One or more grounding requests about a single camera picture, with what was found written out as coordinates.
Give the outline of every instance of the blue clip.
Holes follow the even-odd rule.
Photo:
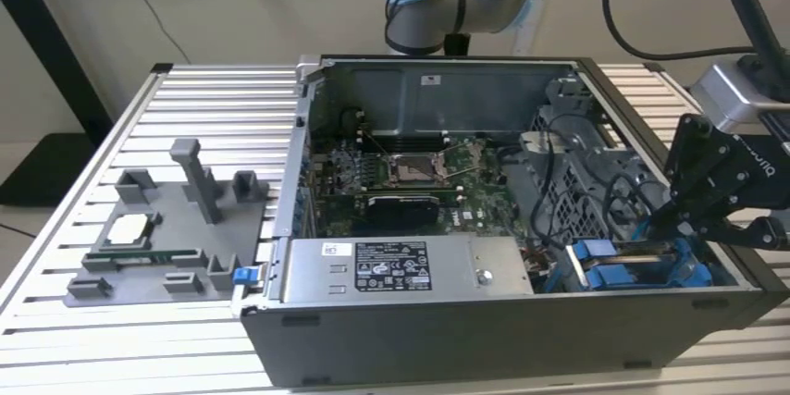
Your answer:
[[[240,267],[233,271],[233,285],[253,286],[257,284],[257,267]]]

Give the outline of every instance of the slotted aluminum surface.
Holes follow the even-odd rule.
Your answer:
[[[695,104],[671,80],[641,66],[603,66],[659,131]],[[218,179],[240,168],[271,180],[273,216],[296,97],[292,68],[178,67],[152,76],[106,145],[0,290],[0,393],[288,393],[271,382],[226,302],[66,308],[58,300],[106,220],[124,167],[149,167],[154,180],[180,180],[165,155],[174,137],[200,137],[201,159]],[[670,133],[660,133],[671,138]],[[258,250],[266,251],[271,221]],[[790,253],[763,253],[790,282]],[[790,305],[752,327],[708,336],[661,372],[541,377],[381,387],[345,393],[786,393]]]

